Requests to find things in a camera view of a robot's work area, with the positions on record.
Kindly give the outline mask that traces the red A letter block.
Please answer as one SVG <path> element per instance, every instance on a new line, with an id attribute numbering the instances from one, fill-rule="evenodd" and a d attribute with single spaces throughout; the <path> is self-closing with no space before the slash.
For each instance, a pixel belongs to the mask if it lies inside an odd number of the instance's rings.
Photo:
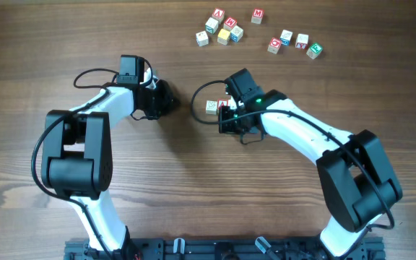
<path id="1" fill-rule="evenodd" d="M 217 107 L 221 108 L 222 106 L 229 106 L 229 100 L 218 99 L 217 100 Z"/>

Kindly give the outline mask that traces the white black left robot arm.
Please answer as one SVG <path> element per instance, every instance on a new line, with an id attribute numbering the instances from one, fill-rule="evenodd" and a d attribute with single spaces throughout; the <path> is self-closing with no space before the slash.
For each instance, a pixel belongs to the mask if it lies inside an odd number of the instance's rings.
<path id="1" fill-rule="evenodd" d="M 80 253 L 91 259 L 140 259 L 129 229 L 109 193 L 113 175 L 111 129 L 135 111 L 157 120 L 178 106 L 168 83 L 141 56 L 122 55 L 99 94 L 70 110 L 52 110 L 32 152 L 31 173 L 39 189 L 67 202 L 89 240 Z"/>

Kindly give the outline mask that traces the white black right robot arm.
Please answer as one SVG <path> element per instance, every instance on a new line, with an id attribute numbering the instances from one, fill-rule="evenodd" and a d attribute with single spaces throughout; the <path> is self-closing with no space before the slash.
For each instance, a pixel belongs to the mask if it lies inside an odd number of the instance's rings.
<path id="1" fill-rule="evenodd" d="M 371 131 L 358 134 L 334 128 L 299 109 L 285 94 L 264 92 L 247 69 L 224 81 L 235 109 L 223 107 L 220 132 L 244 135 L 258 129 L 307 157 L 318 171 L 324 200 L 331 214 L 319 240 L 337 259 L 349 256 L 365 235 L 386 215 L 392 229 L 391 207 L 403 196 L 399 179 L 380 139 Z"/>

